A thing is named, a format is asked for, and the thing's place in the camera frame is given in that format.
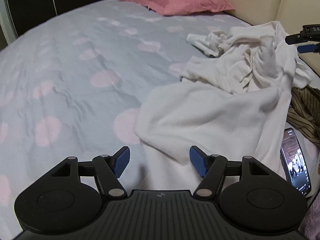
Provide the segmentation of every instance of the brown striped fabric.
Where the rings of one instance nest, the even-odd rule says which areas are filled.
[[[320,90],[292,88],[287,122],[320,147]]]

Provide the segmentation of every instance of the white fleece blanket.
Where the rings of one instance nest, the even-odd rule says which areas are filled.
[[[216,58],[191,58],[181,83],[153,90],[142,105],[135,133],[152,170],[144,187],[194,190],[200,178],[189,160],[192,145],[229,160],[252,155],[284,177],[279,152],[291,87],[311,82],[286,35],[276,21],[188,35]]]

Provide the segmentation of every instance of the mattress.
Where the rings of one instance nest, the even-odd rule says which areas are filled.
[[[79,8],[28,31],[0,53],[0,239],[20,231],[18,194],[68,156],[89,161],[130,147],[120,178],[141,188],[148,172],[133,133],[150,91],[179,82],[192,56],[186,42],[249,24],[224,13],[161,17],[140,5],[106,0]],[[320,87],[315,76],[313,84]],[[307,166],[318,149],[298,133]],[[94,187],[92,178],[81,181]]]

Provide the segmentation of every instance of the smartphone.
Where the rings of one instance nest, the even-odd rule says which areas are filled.
[[[310,176],[297,136],[292,128],[284,130],[280,159],[287,181],[301,194],[311,191]]]

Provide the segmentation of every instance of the pink polka dot pattern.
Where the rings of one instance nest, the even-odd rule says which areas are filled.
[[[133,132],[139,108],[130,108],[120,113],[114,123],[113,129],[117,137],[126,144],[138,144],[140,139]]]
[[[70,32],[70,36],[79,36],[79,31],[73,31],[73,32]]]
[[[225,20],[222,20],[222,19],[220,19],[220,18],[215,18],[214,19],[216,22],[221,22],[221,23],[225,23],[226,21]]]
[[[46,46],[50,43],[50,40],[47,39],[47,40],[43,40],[41,43],[40,43],[40,46]]]
[[[118,21],[111,21],[110,22],[110,25],[112,25],[112,26],[120,26],[121,25],[121,23],[120,22],[118,22]]]
[[[161,48],[161,44],[158,41],[143,41],[138,44],[138,49],[146,52],[158,52]]]
[[[112,86],[120,80],[120,75],[113,70],[102,70],[91,78],[91,85],[97,88]]]
[[[45,47],[42,47],[42,48],[38,51],[38,54],[43,56],[43,55],[45,55],[45,54],[48,54],[51,50],[52,50],[51,47],[45,46]]]
[[[7,104],[9,104],[13,98],[13,95],[14,95],[14,93],[12,91],[7,93],[4,97],[4,99],[0,100],[0,107],[6,106]]]
[[[0,126],[0,144],[4,142],[8,135],[8,124],[2,123]]]
[[[40,71],[46,70],[50,66],[49,62],[45,62],[42,65],[39,65],[38,67],[35,68],[35,72],[38,73]]]
[[[185,16],[183,18],[189,22],[195,22],[197,20],[197,18],[194,16]]]
[[[12,75],[12,80],[13,80],[13,81],[16,80],[18,76],[19,76],[19,72],[16,71],[16,72]]]
[[[119,32],[119,35],[121,36],[132,36],[132,35],[136,35],[138,33],[138,30],[135,28],[129,28],[126,29],[124,31]]]
[[[40,97],[44,97],[48,93],[52,91],[53,82],[51,80],[44,81],[40,84],[40,86],[36,87],[33,90],[33,97],[35,99],[39,99]]]
[[[162,18],[145,18],[145,21],[150,22],[150,23],[158,22],[161,20],[162,20]]]
[[[97,21],[99,21],[99,22],[105,22],[105,21],[107,21],[108,20],[108,18],[105,18],[105,17],[99,17],[99,18],[97,18]]]
[[[10,184],[7,176],[0,176],[0,204],[8,206],[11,196]]]
[[[35,140],[39,147],[47,147],[55,142],[61,131],[61,121],[54,117],[48,116],[42,119],[37,125],[35,130]]]
[[[88,42],[89,41],[89,38],[79,38],[78,40],[74,41],[73,42],[73,45],[81,45],[85,42]]]
[[[173,76],[180,77],[181,72],[187,67],[186,63],[174,63],[169,67],[169,73]]]
[[[219,28],[218,28],[218,27],[216,27],[216,26],[207,26],[207,29],[208,29],[210,32],[213,32],[213,31],[219,30]]]
[[[167,28],[167,31],[169,33],[181,32],[181,31],[183,31],[183,27],[182,26],[170,26]]]
[[[96,58],[101,54],[101,51],[98,49],[87,49],[79,56],[79,60],[89,60]]]

